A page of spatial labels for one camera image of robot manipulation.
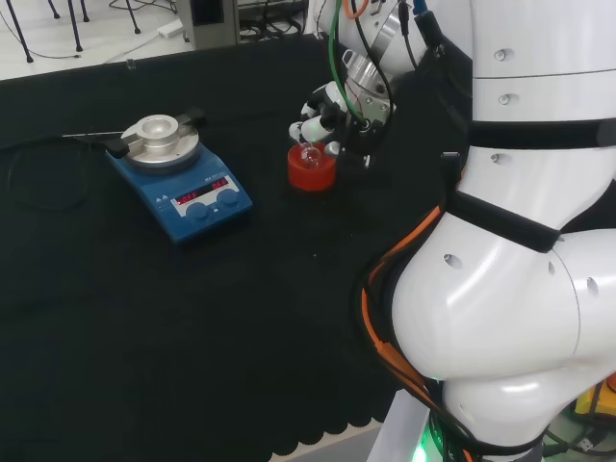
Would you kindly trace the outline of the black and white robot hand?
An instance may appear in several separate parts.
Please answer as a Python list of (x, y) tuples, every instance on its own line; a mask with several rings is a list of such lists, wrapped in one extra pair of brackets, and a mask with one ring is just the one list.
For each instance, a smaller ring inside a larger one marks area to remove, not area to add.
[(321, 142), (327, 155), (368, 168), (384, 141), (395, 107), (352, 80), (345, 82), (345, 90), (340, 93), (331, 81), (313, 91), (300, 119), (290, 125), (289, 137), (299, 144)]

